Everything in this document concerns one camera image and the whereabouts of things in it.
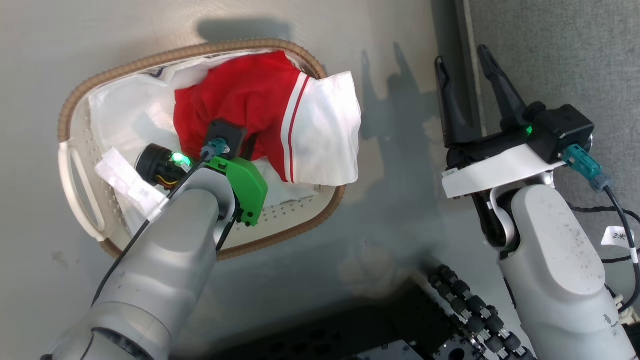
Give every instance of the red cloth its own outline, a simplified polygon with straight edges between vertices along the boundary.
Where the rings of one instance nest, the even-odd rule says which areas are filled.
[[[267,156],[283,177],[282,119],[299,75],[277,51],[230,60],[211,69],[200,84],[176,90],[173,124],[183,153],[199,158],[209,124],[225,119],[246,127],[247,138],[258,133],[253,160]]]

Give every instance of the green led light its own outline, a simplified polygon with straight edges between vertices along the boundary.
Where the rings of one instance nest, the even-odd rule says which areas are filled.
[[[174,163],[180,165],[182,163],[191,166],[191,160],[189,160],[189,158],[187,158],[185,155],[182,155],[179,152],[174,152],[171,155],[171,160],[173,160]]]

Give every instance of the basket handle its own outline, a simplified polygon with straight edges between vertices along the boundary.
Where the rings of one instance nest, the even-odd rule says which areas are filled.
[[[95,215],[98,224],[93,221],[84,204],[80,200],[72,172],[71,160],[73,160],[73,165],[76,167],[77,173],[80,176],[84,192],[89,199],[89,203],[91,204],[93,214]],[[78,154],[77,149],[69,144],[69,141],[60,143],[60,149],[58,150],[58,166],[60,167],[62,188],[67,196],[69,206],[71,206],[71,211],[73,211],[78,222],[89,235],[93,236],[98,241],[104,241],[106,239],[106,235],[104,234],[104,217],[100,212],[98,200],[93,194],[91,184],[89,183],[89,177],[86,175],[80,155]]]

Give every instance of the red stripe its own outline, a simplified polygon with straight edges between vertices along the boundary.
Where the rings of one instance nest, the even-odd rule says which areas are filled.
[[[291,146],[291,135],[293,134],[293,123],[296,121],[296,114],[298,113],[298,106],[300,106],[300,101],[302,100],[302,94],[305,92],[305,88],[307,87],[307,83],[309,81],[309,77],[305,79],[305,83],[302,84],[302,90],[300,90],[300,95],[298,95],[298,102],[296,102],[296,108],[293,110],[293,116],[291,117],[291,125],[289,125],[289,171],[290,171],[290,179],[293,183],[293,147]]]

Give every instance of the label tag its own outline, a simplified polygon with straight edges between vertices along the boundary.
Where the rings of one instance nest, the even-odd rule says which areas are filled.
[[[625,249],[629,249],[629,240],[627,239],[627,234],[625,232],[625,228],[622,226],[609,226],[604,231],[604,236],[602,237],[602,245],[613,245],[623,247]]]
[[[183,169],[185,172],[191,171],[191,167],[187,165],[187,163],[181,163],[180,168]]]
[[[102,160],[95,166],[95,173],[131,201],[149,221],[160,215],[168,202],[163,193],[142,180],[136,169],[114,147],[102,155]]]

